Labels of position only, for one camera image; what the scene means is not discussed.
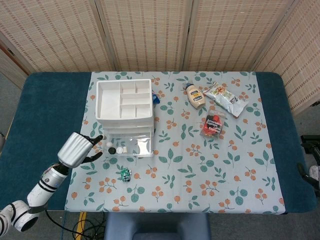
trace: black cable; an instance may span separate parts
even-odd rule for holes
[[[77,225],[78,225],[79,223],[82,223],[82,222],[86,222],[86,221],[87,221],[87,222],[89,222],[89,223],[91,224],[91,226],[83,229],[83,227],[82,227],[82,225],[81,225],[82,233],[85,234],[86,232],[88,232],[88,231],[90,231],[90,230],[93,229],[93,232],[92,232],[92,233],[86,234],[86,236],[89,237],[89,240],[103,239],[103,236],[99,236],[99,235],[104,234],[104,231],[99,233],[99,229],[100,229],[101,227],[102,227],[102,228],[105,228],[105,227],[103,226],[103,224],[105,223],[105,215],[104,215],[104,213],[102,212],[102,221],[98,221],[96,218],[94,218],[94,220],[98,223],[98,225],[93,224],[93,222],[90,221],[90,220],[88,220],[88,219],[83,219],[83,220],[78,221],[78,222],[73,226],[72,230],[74,231],[75,228],[77,227]],[[72,233],[72,238],[73,238],[74,240],[76,239],[74,233]]]
[[[79,223],[82,223],[82,222],[89,222],[89,223],[92,225],[91,228],[93,228],[93,227],[95,226],[95,225],[94,225],[90,220],[88,220],[88,219],[83,219],[83,220],[78,221],[78,222],[73,226],[73,228],[72,228],[72,237],[73,237],[74,240],[76,239],[76,237],[75,237],[74,234],[78,234],[78,232],[75,231],[75,227],[77,227],[77,225],[78,225]],[[85,235],[85,230],[82,228],[82,225],[81,225],[81,229],[82,229],[82,233],[83,233],[83,236],[85,237],[85,239],[87,239],[87,238],[89,238],[90,240],[91,240],[91,239],[94,239],[94,238],[92,238],[92,237],[89,236],[89,235]]]
[[[86,229],[83,231],[83,233],[85,233],[85,232],[87,232],[87,231],[89,231],[89,230],[91,230],[91,229],[94,229],[94,232],[92,233],[92,238],[94,238],[95,240],[97,240],[97,239],[100,239],[100,237],[99,237],[98,235],[104,234],[104,231],[99,233],[99,229],[100,229],[101,227],[102,227],[102,228],[105,228],[104,226],[102,226],[102,225],[105,223],[105,215],[104,215],[104,213],[102,212],[102,221],[101,221],[101,222],[99,222],[96,218],[94,218],[94,219],[95,219],[95,221],[97,221],[98,225],[93,225],[93,224],[91,223],[92,226],[86,228]]]
[[[73,230],[70,230],[70,229],[68,229],[68,228],[65,228],[64,226],[60,225],[59,223],[57,223],[55,220],[53,220],[53,219],[51,218],[51,216],[49,215],[47,209],[45,209],[44,211],[45,211],[46,216],[51,220],[51,222],[53,222],[55,225],[59,226],[60,228],[66,230],[66,231],[68,231],[68,232],[71,232],[71,233],[79,234],[79,235],[85,237],[86,239],[89,238],[89,239],[93,240],[92,237],[87,236],[87,235],[84,235],[84,234],[82,234],[81,232],[77,232],[77,231],[73,231]]]

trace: mayonnaise bottle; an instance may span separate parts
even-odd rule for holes
[[[203,107],[206,104],[205,96],[203,93],[192,83],[187,83],[185,91],[187,93],[189,102],[196,109]]]

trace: black bottle cap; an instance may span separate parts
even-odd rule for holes
[[[108,152],[109,152],[110,154],[115,154],[116,151],[117,151],[117,150],[116,150],[114,147],[110,147],[110,148],[108,149]]]

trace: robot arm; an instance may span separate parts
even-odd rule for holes
[[[76,168],[82,163],[93,162],[102,155],[102,152],[99,152],[92,157],[87,156],[91,148],[102,138],[102,135],[89,138],[76,132],[72,133],[58,152],[59,163],[47,169],[28,194],[28,205],[18,200],[0,211],[0,237],[8,232],[11,225],[20,232],[31,228],[40,212],[47,208],[48,200],[68,176],[69,169]]]

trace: white ball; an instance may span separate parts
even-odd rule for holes
[[[106,146],[107,146],[108,148],[111,148],[113,145],[114,145],[114,144],[113,144],[112,142],[110,142],[110,141],[107,141],[107,142],[106,142]]]
[[[124,152],[124,149],[122,147],[119,146],[119,147],[116,148],[116,153],[117,154],[122,154],[123,152]]]

